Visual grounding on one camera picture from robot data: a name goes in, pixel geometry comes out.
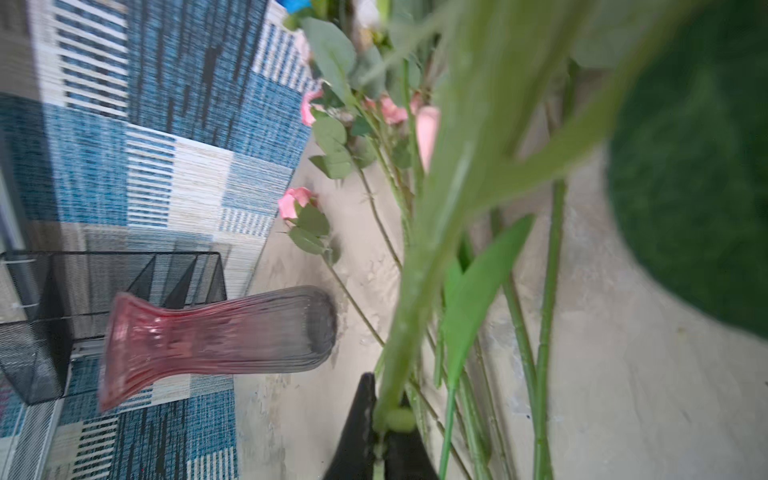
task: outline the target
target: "beige table surface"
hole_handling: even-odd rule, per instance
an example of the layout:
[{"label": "beige table surface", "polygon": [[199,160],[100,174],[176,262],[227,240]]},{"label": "beige table surface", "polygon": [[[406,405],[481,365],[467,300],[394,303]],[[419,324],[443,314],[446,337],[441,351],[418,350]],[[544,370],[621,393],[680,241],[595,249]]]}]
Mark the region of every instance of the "beige table surface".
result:
[{"label": "beige table surface", "polygon": [[[541,115],[532,131],[524,150],[544,141]],[[319,195],[343,248],[339,275],[386,336],[399,274],[359,178],[328,180],[307,160],[318,153],[310,142],[292,185]],[[604,152],[595,152],[569,179],[550,368],[555,477],[768,478],[768,344],[704,319],[640,270],[617,235],[604,197],[603,167]],[[387,229],[399,238],[399,217],[378,168],[366,173]],[[549,208],[544,189],[505,211],[508,221],[528,211],[538,215],[515,268],[532,339],[538,338]],[[473,228],[479,246],[487,243],[487,230],[479,219]],[[338,304],[338,342],[328,361],[312,372],[236,376],[243,480],[321,478],[359,376],[372,370],[380,351],[320,258],[296,248],[285,232],[276,220],[251,292],[321,286]],[[402,249],[399,241],[397,248]],[[490,309],[482,342],[507,445],[519,478],[531,478],[530,409],[501,295]],[[431,353],[424,357],[431,372]],[[427,396],[443,410],[444,395]],[[439,457],[434,426],[432,432]],[[498,463],[492,469],[497,480],[503,478]],[[449,477],[462,478],[455,465]]]}]

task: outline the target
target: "black mesh organizer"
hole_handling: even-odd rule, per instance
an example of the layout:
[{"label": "black mesh organizer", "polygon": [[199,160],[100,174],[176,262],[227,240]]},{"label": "black mesh organizer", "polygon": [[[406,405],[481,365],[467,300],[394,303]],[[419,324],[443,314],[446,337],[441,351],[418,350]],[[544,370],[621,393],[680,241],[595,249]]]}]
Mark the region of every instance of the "black mesh organizer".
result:
[{"label": "black mesh organizer", "polygon": [[0,368],[29,405],[65,395],[74,343],[104,338],[117,292],[171,309],[227,299],[218,252],[11,251],[0,266]]}]

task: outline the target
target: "wire mesh basket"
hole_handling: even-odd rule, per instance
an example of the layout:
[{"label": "wire mesh basket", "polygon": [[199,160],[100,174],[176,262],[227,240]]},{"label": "wire mesh basket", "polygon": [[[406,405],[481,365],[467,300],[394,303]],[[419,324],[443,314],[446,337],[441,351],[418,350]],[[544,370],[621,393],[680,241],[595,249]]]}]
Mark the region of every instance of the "wire mesh basket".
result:
[{"label": "wire mesh basket", "polygon": [[227,299],[218,252],[12,251],[0,266],[0,369],[28,405],[65,394],[73,345],[104,338],[116,293],[171,309]]}]

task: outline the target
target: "pink glass vase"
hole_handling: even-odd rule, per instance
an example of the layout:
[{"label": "pink glass vase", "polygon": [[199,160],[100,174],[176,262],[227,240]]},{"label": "pink glass vase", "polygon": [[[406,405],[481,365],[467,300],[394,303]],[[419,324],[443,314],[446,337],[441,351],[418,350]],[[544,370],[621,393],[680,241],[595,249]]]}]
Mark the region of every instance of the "pink glass vase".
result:
[{"label": "pink glass vase", "polygon": [[101,360],[99,408],[113,409],[178,373],[304,372],[323,363],[335,341],[333,301],[313,286],[187,310],[119,293]]}]

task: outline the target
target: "beige stone surface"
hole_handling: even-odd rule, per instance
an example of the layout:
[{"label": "beige stone surface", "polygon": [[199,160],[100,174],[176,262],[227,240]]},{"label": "beige stone surface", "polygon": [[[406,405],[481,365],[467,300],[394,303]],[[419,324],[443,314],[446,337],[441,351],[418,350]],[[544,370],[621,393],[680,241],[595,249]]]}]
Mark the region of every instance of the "beige stone surface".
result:
[{"label": "beige stone surface", "polygon": [[[524,150],[542,143],[536,131]],[[293,185],[318,193],[343,247],[339,275],[386,335],[399,274],[359,178],[326,179],[306,160],[316,149],[308,147]],[[569,177],[549,382],[555,477],[768,478],[768,344],[703,318],[647,277],[617,235],[603,167],[604,153],[598,151]],[[399,239],[399,217],[386,184],[376,167],[366,174],[387,229]],[[545,188],[505,210],[509,222],[527,212],[538,215],[515,268],[535,345],[549,209]],[[328,290],[339,306],[338,342],[330,359],[312,372],[236,377],[238,455],[246,480],[322,478],[359,375],[373,368],[380,352],[320,259],[292,245],[285,232],[276,221],[251,291],[300,284]],[[487,243],[487,232],[487,223],[478,219],[472,228],[478,247]],[[505,441],[518,477],[531,478],[530,409],[503,296],[492,305],[481,336]],[[428,372],[431,364],[425,352]],[[442,411],[444,394],[429,390]],[[437,456],[438,449],[433,429]],[[497,462],[492,468],[496,479],[503,478]],[[453,464],[449,474],[461,478]]]}]

